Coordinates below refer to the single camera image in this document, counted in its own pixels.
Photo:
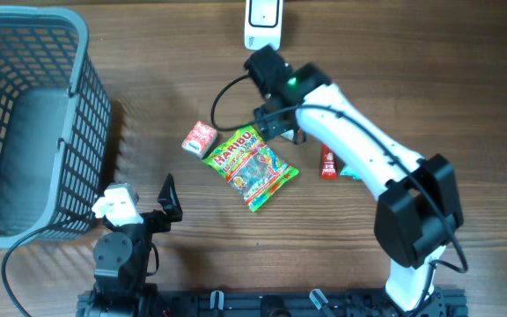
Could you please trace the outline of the green Haribo gummy bag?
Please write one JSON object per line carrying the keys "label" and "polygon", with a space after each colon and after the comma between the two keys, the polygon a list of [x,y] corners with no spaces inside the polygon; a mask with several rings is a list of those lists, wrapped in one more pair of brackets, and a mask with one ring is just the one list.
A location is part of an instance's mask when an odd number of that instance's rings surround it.
{"label": "green Haribo gummy bag", "polygon": [[237,129],[203,161],[256,212],[298,169],[279,158],[253,126]]}

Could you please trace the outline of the small red white box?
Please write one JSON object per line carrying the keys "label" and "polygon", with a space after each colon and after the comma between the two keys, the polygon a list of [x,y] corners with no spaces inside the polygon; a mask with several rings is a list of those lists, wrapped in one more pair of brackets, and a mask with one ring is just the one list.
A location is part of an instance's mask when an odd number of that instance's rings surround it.
{"label": "small red white box", "polygon": [[209,124],[198,121],[181,144],[183,150],[202,159],[217,139],[217,131]]}

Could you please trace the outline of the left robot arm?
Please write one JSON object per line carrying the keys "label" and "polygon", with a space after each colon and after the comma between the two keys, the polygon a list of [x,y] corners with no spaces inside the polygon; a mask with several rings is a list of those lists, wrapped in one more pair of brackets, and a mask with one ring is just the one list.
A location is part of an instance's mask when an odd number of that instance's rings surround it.
{"label": "left robot arm", "polygon": [[159,267],[156,233],[170,232],[182,220],[182,209],[171,174],[158,194],[159,210],[140,213],[137,192],[128,183],[112,183],[92,206],[110,233],[93,249],[95,283],[77,298],[76,315],[81,317],[170,316],[158,286],[146,281],[157,273],[149,271],[150,255]]}

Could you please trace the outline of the mint Zappy wipes pack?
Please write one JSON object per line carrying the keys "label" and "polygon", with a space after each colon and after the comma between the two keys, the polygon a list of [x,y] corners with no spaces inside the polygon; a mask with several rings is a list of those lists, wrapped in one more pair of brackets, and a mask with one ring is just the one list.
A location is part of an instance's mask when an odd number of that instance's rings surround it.
{"label": "mint Zappy wipes pack", "polygon": [[345,165],[343,167],[343,169],[340,171],[340,176],[350,177],[350,178],[352,178],[353,180],[356,180],[356,181],[360,181],[361,180],[361,177],[360,177],[359,173],[355,169],[353,169],[352,167],[350,167],[348,165]]}

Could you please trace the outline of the red Nescafe coffee stick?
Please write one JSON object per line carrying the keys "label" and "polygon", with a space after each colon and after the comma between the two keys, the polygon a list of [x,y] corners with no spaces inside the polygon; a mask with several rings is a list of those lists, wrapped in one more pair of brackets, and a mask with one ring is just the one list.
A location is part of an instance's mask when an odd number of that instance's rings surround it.
{"label": "red Nescafe coffee stick", "polygon": [[321,148],[320,176],[325,180],[335,180],[338,177],[334,153],[325,144]]}

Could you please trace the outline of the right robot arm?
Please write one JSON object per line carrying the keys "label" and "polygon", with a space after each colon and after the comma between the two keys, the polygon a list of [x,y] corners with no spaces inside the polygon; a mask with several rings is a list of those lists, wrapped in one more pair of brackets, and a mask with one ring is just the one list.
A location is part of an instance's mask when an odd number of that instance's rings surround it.
{"label": "right robot arm", "polygon": [[452,164],[439,154],[426,159],[394,141],[311,63],[293,70],[266,46],[250,55],[244,69],[265,99],[254,111],[263,138],[286,131],[314,136],[355,171],[377,202],[374,235],[391,259],[386,296],[364,306],[363,293],[348,295],[345,315],[464,313],[462,291],[433,284],[440,266],[468,270],[456,239],[464,218]]}

